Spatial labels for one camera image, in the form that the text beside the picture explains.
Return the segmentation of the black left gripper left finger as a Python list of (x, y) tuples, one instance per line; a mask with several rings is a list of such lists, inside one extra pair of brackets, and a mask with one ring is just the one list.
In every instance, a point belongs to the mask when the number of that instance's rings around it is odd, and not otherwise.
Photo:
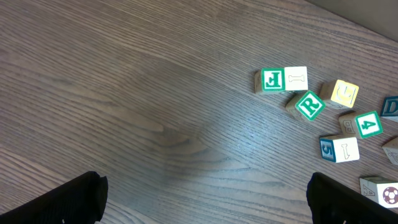
[(108, 198), (108, 179), (94, 171), (1, 215), (1, 224), (94, 224), (101, 221)]

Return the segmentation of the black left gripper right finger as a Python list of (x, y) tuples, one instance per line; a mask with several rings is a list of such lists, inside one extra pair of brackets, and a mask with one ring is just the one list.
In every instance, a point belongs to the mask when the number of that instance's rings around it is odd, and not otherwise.
[(307, 185), (313, 224), (397, 224), (397, 214), (321, 172)]

